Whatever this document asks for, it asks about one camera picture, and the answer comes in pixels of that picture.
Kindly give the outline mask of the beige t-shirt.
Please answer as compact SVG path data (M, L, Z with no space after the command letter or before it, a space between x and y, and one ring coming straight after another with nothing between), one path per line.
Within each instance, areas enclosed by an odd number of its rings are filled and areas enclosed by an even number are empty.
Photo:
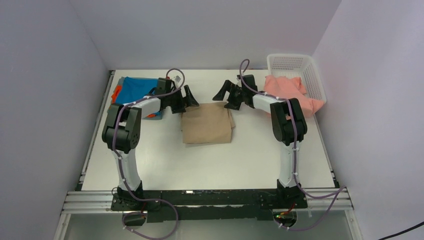
M201 103L181 115L184 144L228 144L236 126L225 102Z

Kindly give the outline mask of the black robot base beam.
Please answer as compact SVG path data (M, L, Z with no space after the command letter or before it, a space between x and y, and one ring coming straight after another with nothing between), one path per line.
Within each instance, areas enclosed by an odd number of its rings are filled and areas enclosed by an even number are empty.
M188 220L256 219L271 221L272 213L306 209L304 194L268 189L144 190L136 200L124 190L113 193L114 212L143 212L148 223Z

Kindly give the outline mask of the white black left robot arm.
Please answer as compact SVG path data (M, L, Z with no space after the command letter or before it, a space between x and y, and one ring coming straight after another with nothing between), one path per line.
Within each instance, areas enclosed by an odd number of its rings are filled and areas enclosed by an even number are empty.
M110 105L101 139L115 158L119 176L117 195L124 198L129 209L137 210L144 203L143 183L135 156L141 139L142 119L166 108L173 114L180 114L188 107L199 105L188 85L176 86L168 78L159 78L156 87L141 99Z

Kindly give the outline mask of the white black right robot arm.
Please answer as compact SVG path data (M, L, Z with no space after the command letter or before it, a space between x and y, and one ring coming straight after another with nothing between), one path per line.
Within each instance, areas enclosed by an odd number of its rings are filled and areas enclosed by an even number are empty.
M280 170L278 186L282 188L275 194L276 203L287 208L295 201L293 191L300 189L298 180L298 156L301 142L308 126L297 98L278 97L265 91L258 91L252 74L238 75L241 85L225 80L213 101L222 101L229 94L225 108L239 110L241 104L252 109L262 110L271 116L271 127L280 145Z

